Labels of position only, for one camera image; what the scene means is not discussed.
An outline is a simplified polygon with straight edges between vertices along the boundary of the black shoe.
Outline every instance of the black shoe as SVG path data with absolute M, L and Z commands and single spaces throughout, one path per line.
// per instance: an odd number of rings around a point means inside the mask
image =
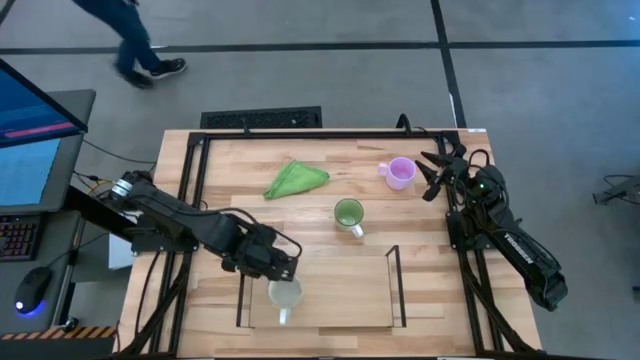
M 158 69 L 151 70 L 149 73 L 154 79 L 162 79 L 169 75 L 178 74 L 187 68 L 187 62 L 182 58 L 173 60 L 162 60 Z
M 133 71 L 129 74 L 120 73 L 123 79 L 125 79 L 129 84 L 137 87 L 138 89 L 151 89 L 153 87 L 153 81 L 145 76 L 140 74 L 137 71 Z

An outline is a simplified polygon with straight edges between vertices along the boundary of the green cup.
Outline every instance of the green cup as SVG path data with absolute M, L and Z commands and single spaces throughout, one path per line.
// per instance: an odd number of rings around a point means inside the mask
M 360 223 L 364 217 L 362 204 L 355 199 L 342 199 L 333 210 L 336 225 L 342 231 L 351 231 L 357 238 L 364 236 Z

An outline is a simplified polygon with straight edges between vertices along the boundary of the green towel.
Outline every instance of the green towel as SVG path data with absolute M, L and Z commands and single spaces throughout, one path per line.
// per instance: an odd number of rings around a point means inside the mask
M 326 184 L 328 180 L 329 174 L 326 171 L 314 169 L 294 160 L 280 169 L 278 177 L 262 196 L 265 199 L 277 199 L 315 189 Z

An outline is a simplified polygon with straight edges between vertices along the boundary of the pink cup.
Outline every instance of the pink cup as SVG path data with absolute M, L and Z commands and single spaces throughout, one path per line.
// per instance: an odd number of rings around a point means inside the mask
M 411 184 L 416 176 L 416 165 L 413 160 L 399 157 L 391 160 L 389 165 L 378 165 L 378 174 L 387 179 L 387 185 L 394 190 L 402 190 Z

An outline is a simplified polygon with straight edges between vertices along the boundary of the monitor screen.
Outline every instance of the monitor screen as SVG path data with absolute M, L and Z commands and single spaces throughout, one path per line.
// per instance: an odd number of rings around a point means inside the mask
M 0 60 L 0 148 L 86 130 L 80 120 Z

